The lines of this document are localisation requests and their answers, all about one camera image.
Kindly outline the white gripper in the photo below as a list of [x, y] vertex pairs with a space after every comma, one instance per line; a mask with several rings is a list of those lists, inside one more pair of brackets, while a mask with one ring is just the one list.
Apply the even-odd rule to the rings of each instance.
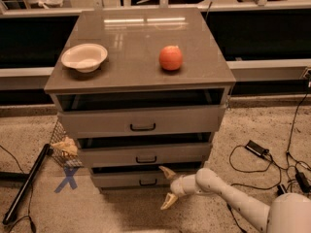
[[193, 195], [196, 192], [195, 175], [177, 175], [173, 170], [159, 166], [167, 180], [170, 182], [170, 192], [166, 194], [160, 207], [162, 210], [170, 208], [180, 197]]

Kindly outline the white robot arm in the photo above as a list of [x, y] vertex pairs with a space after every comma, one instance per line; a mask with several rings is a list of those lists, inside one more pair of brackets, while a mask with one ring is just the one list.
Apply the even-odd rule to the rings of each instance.
[[164, 166], [159, 169], [170, 181], [162, 210], [170, 208], [180, 197], [213, 192], [259, 233], [311, 233], [311, 200], [301, 194], [282, 194], [268, 206], [227, 184], [209, 168], [201, 168], [192, 175], [178, 175]]

